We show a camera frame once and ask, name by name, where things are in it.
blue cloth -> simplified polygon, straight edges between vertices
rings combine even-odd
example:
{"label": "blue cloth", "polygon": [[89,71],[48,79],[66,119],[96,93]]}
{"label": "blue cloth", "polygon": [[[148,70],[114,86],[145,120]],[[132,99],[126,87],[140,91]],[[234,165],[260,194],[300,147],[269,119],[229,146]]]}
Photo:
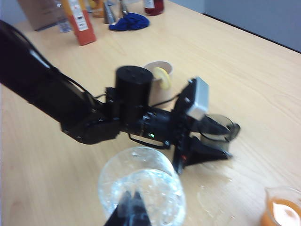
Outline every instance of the blue cloth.
{"label": "blue cloth", "polygon": [[127,31],[127,30],[138,30],[150,25],[150,21],[145,16],[136,13],[128,13],[121,18],[117,24],[110,24],[110,30],[116,31]]}

paper cup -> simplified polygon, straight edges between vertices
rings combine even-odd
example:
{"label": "paper cup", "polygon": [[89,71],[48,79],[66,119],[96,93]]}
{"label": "paper cup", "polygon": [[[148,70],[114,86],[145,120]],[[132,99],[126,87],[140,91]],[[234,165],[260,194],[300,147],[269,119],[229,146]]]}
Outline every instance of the paper cup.
{"label": "paper cup", "polygon": [[[172,81],[173,66],[169,62],[154,61],[154,62],[148,63],[144,66],[145,69],[149,70],[152,73],[153,73],[153,69],[155,67],[163,68],[169,75],[170,80]],[[166,101],[166,100],[172,98],[171,87],[167,90],[164,90],[160,86],[161,82],[162,82],[161,79],[153,78],[152,83],[151,83],[149,106],[155,105],[157,103],[160,103],[160,102],[163,102],[163,101]],[[162,104],[162,105],[158,105],[157,107],[165,108],[165,107],[168,107],[169,105],[170,105],[170,102]]]}

yellow lemon slice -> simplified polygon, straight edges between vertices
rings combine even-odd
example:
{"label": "yellow lemon slice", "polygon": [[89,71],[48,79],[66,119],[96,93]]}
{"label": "yellow lemon slice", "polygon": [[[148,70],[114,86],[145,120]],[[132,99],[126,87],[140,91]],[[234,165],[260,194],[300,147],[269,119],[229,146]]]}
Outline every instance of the yellow lemon slice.
{"label": "yellow lemon slice", "polygon": [[162,89],[167,90],[170,88],[171,81],[170,81],[169,74],[167,74],[167,72],[163,68],[155,67],[152,71],[152,74],[156,79],[162,80],[162,82],[160,83]]}

orange bottle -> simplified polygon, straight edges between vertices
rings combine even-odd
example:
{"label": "orange bottle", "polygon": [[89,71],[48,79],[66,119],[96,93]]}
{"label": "orange bottle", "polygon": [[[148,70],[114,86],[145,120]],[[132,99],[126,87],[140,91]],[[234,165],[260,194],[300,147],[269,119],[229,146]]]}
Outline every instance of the orange bottle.
{"label": "orange bottle", "polygon": [[79,45],[96,41],[94,30],[83,0],[61,0]]}
{"label": "orange bottle", "polygon": [[92,16],[103,17],[103,0],[89,0],[89,5],[92,9]]}

red bottle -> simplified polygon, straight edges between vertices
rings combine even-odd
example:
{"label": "red bottle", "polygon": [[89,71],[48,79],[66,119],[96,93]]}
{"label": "red bottle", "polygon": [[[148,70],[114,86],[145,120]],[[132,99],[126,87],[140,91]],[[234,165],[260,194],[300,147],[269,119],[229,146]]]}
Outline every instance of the red bottle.
{"label": "red bottle", "polygon": [[144,11],[150,16],[159,15],[164,10],[163,0],[144,0]]}

